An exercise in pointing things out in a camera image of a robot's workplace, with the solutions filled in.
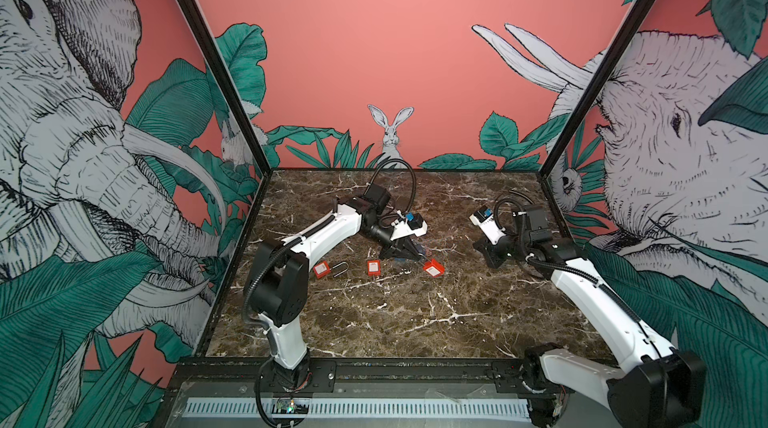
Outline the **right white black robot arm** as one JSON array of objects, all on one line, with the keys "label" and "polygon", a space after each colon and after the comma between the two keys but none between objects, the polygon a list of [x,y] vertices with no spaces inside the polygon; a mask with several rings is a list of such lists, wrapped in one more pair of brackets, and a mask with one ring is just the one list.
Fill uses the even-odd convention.
[{"label": "right white black robot arm", "polygon": [[518,257],[550,280],[585,315],[617,362],[608,366],[553,343],[527,349],[517,377],[534,397],[528,412],[535,426],[553,426],[570,392],[607,408],[623,427],[683,427],[699,419],[705,362],[651,328],[572,240],[544,239],[523,248],[502,235],[496,241],[482,237],[473,246],[493,268]]}]

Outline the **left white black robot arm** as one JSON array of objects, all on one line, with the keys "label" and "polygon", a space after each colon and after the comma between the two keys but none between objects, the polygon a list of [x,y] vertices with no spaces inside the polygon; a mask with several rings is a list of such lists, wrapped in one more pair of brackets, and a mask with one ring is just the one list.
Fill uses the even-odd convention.
[{"label": "left white black robot arm", "polygon": [[380,257],[420,261],[425,254],[414,241],[427,223],[413,212],[396,212],[384,224],[386,199],[354,196],[304,230],[282,240],[260,242],[243,290],[241,319],[267,337],[267,366],[284,390],[298,391],[310,380],[310,354],[299,315],[308,299],[310,269],[341,242],[358,233],[381,245]]}]

